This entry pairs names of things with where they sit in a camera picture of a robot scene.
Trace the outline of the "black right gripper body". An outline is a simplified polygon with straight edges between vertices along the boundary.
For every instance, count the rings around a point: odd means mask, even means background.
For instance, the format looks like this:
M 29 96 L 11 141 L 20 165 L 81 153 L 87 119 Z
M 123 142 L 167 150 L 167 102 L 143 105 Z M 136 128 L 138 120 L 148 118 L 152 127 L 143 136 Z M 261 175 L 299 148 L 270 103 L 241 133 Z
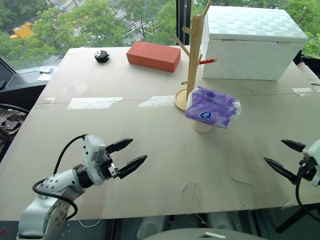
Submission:
M 299 185 L 302 179 L 311 182 L 312 185 L 317 184 L 317 162 L 313 157 L 304 157 L 299 161 L 299 169 L 297 173 L 296 184 Z

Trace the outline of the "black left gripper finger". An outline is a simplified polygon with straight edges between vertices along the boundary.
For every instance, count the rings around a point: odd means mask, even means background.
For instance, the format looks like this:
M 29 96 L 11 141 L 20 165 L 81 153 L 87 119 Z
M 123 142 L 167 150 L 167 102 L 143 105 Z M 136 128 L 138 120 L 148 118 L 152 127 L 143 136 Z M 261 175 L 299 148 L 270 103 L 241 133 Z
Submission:
M 120 179 L 123 179 L 126 176 L 130 175 L 135 170 L 137 170 L 140 167 L 140 165 L 142 165 L 145 162 L 147 157 L 148 157 L 147 155 L 142 155 L 142 156 L 136 157 L 135 159 L 131 160 L 130 162 L 127 163 L 126 166 L 124 166 L 123 168 L 118 170 L 117 176 Z
M 118 152 L 124 148 L 126 148 L 134 139 L 133 138 L 124 138 L 119 141 L 116 141 L 105 148 L 105 151 L 108 154 L 112 154 L 113 152 Z

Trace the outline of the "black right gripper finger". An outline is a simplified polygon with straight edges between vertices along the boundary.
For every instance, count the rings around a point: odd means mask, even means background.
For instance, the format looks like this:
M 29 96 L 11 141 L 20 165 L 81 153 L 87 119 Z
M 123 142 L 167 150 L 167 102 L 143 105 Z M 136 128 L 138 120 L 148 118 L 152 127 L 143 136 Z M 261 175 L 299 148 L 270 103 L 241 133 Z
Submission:
M 286 179 L 288 179 L 293 185 L 296 185 L 297 183 L 297 176 L 295 174 L 293 174 L 292 172 L 290 172 L 289 170 L 285 169 L 283 167 L 283 165 L 281 165 L 279 162 L 264 157 L 263 158 L 266 163 L 274 170 L 276 171 L 278 174 L 282 175 L 283 177 L 285 177 Z
M 299 153 L 302 153 L 304 148 L 306 147 L 306 145 L 301 142 L 297 142 L 289 139 L 282 139 L 281 142 L 284 143 L 289 148 L 291 148 L 292 150 Z

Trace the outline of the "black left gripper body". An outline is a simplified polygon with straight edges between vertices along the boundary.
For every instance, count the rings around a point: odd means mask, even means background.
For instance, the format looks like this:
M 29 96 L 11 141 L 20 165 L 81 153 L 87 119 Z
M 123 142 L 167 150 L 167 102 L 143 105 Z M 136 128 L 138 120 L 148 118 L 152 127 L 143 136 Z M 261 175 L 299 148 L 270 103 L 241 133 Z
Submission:
M 110 148 L 107 146 L 104 154 L 101 157 L 101 160 L 96 163 L 99 172 L 102 174 L 105 180 L 109 180 L 111 178 L 115 179 L 119 174 L 119 170 L 115 167 L 109 150 Z

